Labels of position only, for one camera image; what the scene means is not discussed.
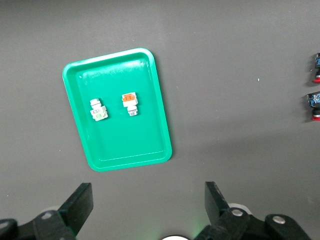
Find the gray background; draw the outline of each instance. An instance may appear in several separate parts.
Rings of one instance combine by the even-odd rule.
[[[91,182],[78,239],[193,238],[215,181],[228,202],[320,240],[320,123],[306,101],[320,91],[318,16],[317,0],[0,0],[0,218],[25,223]],[[156,58],[174,154],[95,172],[62,69],[136,47]]]

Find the white connector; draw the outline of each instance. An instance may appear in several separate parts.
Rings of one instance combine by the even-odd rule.
[[[90,101],[93,110],[90,111],[92,118],[96,121],[106,119],[108,117],[108,112],[106,106],[102,106],[99,98],[92,99]]]
[[[122,95],[123,106],[127,109],[130,116],[138,114],[138,99],[135,92],[130,92]]]

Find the white circular object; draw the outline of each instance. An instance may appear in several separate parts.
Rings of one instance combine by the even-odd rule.
[[[167,236],[162,240],[189,240],[189,239],[183,236]]]

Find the green plastic tray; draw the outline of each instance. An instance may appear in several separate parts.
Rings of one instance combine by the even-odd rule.
[[[172,155],[154,56],[145,48],[69,63],[62,72],[89,166],[98,172],[163,163]],[[122,94],[136,92],[138,115]],[[108,118],[95,121],[90,100]]]

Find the screw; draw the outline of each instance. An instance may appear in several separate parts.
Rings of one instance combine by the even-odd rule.
[[[244,213],[240,211],[239,209],[233,209],[232,214],[235,215],[236,217],[241,217]]]
[[[0,223],[0,229],[4,229],[5,227],[7,227],[9,225],[9,223],[7,221]]]
[[[51,218],[52,214],[50,212],[46,212],[45,214],[42,215],[41,219],[46,220]]]
[[[286,220],[284,220],[283,217],[280,217],[280,216],[274,216],[272,218],[273,221],[275,221],[277,224],[285,224],[286,223]]]

